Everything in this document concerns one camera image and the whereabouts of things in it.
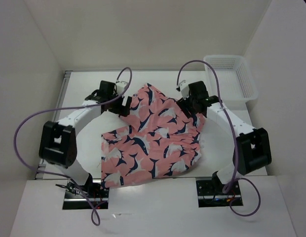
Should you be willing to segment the pink shark print shorts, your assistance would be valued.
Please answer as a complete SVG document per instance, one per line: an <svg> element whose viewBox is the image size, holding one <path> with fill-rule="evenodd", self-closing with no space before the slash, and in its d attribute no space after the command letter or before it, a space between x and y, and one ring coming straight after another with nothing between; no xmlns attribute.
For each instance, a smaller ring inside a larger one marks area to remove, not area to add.
<svg viewBox="0 0 306 237"><path fill-rule="evenodd" d="M186 117L176 100L147 83L132 97L127 126L102 134L101 187L140 185L189 170L201 158L205 117Z"/></svg>

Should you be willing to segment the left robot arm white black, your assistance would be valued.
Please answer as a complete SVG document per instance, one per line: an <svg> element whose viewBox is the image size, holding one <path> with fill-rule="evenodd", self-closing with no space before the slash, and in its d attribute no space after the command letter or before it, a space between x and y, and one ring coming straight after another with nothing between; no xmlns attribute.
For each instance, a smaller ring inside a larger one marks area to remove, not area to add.
<svg viewBox="0 0 306 237"><path fill-rule="evenodd" d="M129 115L131 97L127 97L123 104L123 94L128 88L129 83L125 81L102 81L99 89L88 95L68 116L44 124L39 157L69 179L70 183L65 187L68 191L77 192L84 198L100 193L100 184L93 182L92 175L77 160L77 135L105 111L119 116Z"/></svg>

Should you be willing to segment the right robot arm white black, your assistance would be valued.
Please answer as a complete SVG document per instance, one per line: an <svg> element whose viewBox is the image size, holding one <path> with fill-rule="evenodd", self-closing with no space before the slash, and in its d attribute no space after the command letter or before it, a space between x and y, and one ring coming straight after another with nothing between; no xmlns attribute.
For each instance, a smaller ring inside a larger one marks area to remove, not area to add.
<svg viewBox="0 0 306 237"><path fill-rule="evenodd" d="M211 187L215 193L227 193L231 189L230 184L237 178L271 164L269 137L264 128L247 124L218 96L209 96L202 81L188 84L184 80L176 86L176 90L182 95L177 105L188 118L202 114L233 138L232 162L212 175Z"/></svg>

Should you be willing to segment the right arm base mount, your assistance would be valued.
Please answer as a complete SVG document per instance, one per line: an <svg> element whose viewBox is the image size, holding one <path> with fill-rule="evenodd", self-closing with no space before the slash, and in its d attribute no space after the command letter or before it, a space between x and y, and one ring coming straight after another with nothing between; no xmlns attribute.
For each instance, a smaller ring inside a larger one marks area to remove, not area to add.
<svg viewBox="0 0 306 237"><path fill-rule="evenodd" d="M224 194L222 191L216 191L210 178L197 178L196 191L198 197L198 207L225 207L229 206L243 206L241 191L238 182L236 182L232 189Z"/></svg>

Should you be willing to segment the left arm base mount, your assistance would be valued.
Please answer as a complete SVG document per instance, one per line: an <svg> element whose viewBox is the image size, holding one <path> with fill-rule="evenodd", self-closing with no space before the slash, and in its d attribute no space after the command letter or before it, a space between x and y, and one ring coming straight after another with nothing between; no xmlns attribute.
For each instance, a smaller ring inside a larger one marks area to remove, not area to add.
<svg viewBox="0 0 306 237"><path fill-rule="evenodd" d="M96 209L108 209L109 206L109 189L97 188L92 193L86 192L83 188L80 191L73 183L68 182L66 185L56 184L55 186L65 190L63 201L63 210L82 210L91 209L89 199Z"/></svg>

